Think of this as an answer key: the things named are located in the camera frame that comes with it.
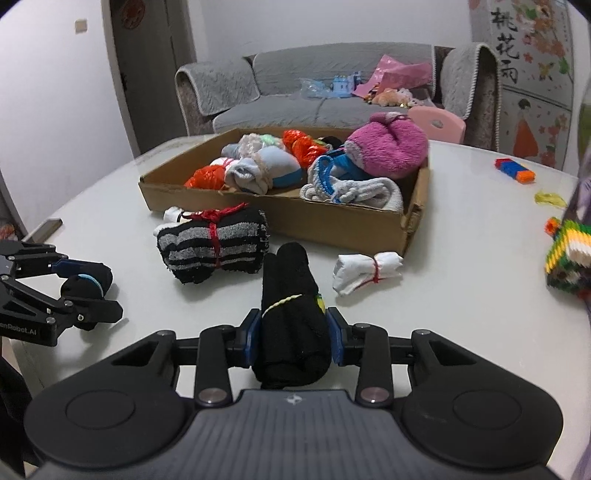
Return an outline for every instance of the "cherry blossom painting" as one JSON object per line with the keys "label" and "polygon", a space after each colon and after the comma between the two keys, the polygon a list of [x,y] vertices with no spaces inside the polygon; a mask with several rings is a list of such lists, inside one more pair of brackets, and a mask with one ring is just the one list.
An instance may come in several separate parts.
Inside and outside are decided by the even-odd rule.
{"label": "cherry blossom painting", "polygon": [[573,104],[573,49],[563,0],[469,1],[472,37],[499,57],[501,152],[562,168]]}

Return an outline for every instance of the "colorful building blocks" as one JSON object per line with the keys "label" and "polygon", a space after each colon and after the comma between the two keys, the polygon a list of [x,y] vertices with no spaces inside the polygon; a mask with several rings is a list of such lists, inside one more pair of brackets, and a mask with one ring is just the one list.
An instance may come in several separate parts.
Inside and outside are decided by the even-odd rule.
{"label": "colorful building blocks", "polygon": [[546,256],[546,283],[586,299],[591,293],[591,226],[566,220]]}
{"label": "colorful building blocks", "polygon": [[556,217],[550,217],[546,222],[544,231],[554,238],[556,233],[558,233],[558,230],[560,230],[560,220],[558,220]]}
{"label": "colorful building blocks", "polygon": [[516,161],[510,158],[497,158],[495,167],[506,173],[511,178],[517,180],[519,183],[531,183],[535,180],[535,173],[528,170],[523,165],[519,165]]}

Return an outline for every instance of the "butterfly drawing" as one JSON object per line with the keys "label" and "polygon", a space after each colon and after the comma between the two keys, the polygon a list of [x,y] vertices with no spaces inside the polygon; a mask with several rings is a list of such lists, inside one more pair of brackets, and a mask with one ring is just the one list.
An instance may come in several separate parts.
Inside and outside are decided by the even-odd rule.
{"label": "butterfly drawing", "polygon": [[554,81],[553,78],[550,76],[550,70],[554,67],[554,62],[551,61],[550,63],[542,63],[538,62],[538,67],[540,68],[540,81],[546,80],[548,77],[551,81]]}

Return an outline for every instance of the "rubber band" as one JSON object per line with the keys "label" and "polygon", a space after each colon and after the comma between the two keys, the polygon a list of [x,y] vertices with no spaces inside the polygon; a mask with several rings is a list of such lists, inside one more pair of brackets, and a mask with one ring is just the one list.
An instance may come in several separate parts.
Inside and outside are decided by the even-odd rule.
{"label": "rubber band", "polygon": [[101,297],[104,297],[105,296],[105,292],[103,291],[103,287],[101,286],[100,282],[96,278],[94,278],[94,277],[92,277],[90,275],[87,275],[85,273],[79,273],[78,276],[80,278],[85,278],[87,280],[90,280],[93,284],[95,284],[97,287],[99,287],[100,296]]}
{"label": "rubber band", "polygon": [[261,315],[261,318],[263,318],[270,310],[274,309],[275,307],[278,307],[280,305],[283,305],[284,303],[287,303],[290,300],[295,300],[298,299],[302,296],[302,294],[297,294],[297,295],[292,295],[291,297],[286,297],[283,300],[280,301],[276,301],[273,305],[271,305],[270,307],[268,307],[263,314]]}
{"label": "rubber band", "polygon": [[242,210],[247,205],[247,203],[241,203],[239,205],[236,205],[235,207],[224,208],[223,210],[204,210],[202,212],[183,214],[183,218],[188,218],[191,220],[203,220],[204,222],[209,222],[209,236],[211,238],[213,252],[216,257],[216,268],[220,268],[222,266],[222,264],[220,263],[220,253],[222,250],[222,245],[217,235],[217,224],[225,216],[236,213]]}
{"label": "rubber band", "polygon": [[374,283],[378,283],[380,280],[383,280],[383,278],[379,277],[379,266],[378,266],[378,261],[375,259],[375,257],[371,258],[374,261],[374,277],[370,278],[369,280],[364,281],[362,284],[358,285],[357,287],[355,287],[355,290],[357,290],[358,288],[363,287],[364,285],[367,285],[368,283],[374,282]]}

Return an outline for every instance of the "red string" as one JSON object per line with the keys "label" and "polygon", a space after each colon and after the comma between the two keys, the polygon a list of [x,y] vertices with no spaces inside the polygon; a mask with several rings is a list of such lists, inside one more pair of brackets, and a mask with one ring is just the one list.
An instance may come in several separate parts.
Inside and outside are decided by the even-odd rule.
{"label": "red string", "polygon": [[217,224],[225,216],[239,212],[246,206],[248,206],[247,203],[241,203],[240,205],[224,208],[223,210],[204,210],[202,212],[191,213],[190,215],[183,214],[184,218],[188,218],[191,220],[203,220],[204,222],[209,222],[209,236],[211,237],[213,244],[213,252],[216,256],[216,268],[220,268],[221,266],[220,250],[222,249],[220,239],[217,235]]}
{"label": "red string", "polygon": [[375,271],[374,271],[374,277],[371,278],[370,280],[364,281],[362,284],[360,284],[357,287],[355,287],[355,290],[357,290],[358,288],[363,287],[364,285],[367,285],[368,283],[371,283],[371,282],[377,283],[380,280],[383,280],[383,278],[380,278],[379,277],[378,261],[374,257],[372,257],[371,259],[374,261],[374,269],[375,269]]}

